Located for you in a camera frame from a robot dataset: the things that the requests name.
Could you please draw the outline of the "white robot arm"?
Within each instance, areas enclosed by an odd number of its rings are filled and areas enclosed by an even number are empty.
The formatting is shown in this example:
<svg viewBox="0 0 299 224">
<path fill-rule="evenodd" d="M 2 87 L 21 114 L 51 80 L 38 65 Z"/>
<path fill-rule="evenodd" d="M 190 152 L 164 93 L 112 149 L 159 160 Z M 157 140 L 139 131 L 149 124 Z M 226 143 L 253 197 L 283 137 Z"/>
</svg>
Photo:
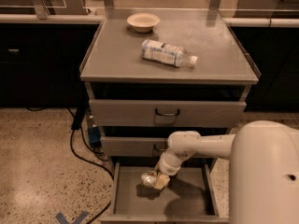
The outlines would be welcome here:
<svg viewBox="0 0 299 224">
<path fill-rule="evenodd" d="M 235 134 L 171 133 L 158 171 L 175 175 L 198 153 L 229 162 L 229 224 L 299 224 L 299 131 L 267 120 Z"/>
</svg>

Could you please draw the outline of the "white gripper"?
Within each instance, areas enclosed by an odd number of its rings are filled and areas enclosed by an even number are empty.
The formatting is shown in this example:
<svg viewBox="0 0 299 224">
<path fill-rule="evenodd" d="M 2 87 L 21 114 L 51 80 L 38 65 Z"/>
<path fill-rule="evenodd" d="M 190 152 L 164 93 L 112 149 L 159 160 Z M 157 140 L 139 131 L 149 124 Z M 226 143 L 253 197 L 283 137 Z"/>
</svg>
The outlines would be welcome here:
<svg viewBox="0 0 299 224">
<path fill-rule="evenodd" d="M 158 160 L 155 170 L 159 171 L 161 174 L 157 175 L 154 187 L 156 189 L 165 188 L 169 181 L 170 176 L 176 175 L 180 170 L 182 160 L 179 156 L 170 149 L 167 149 Z"/>
</svg>

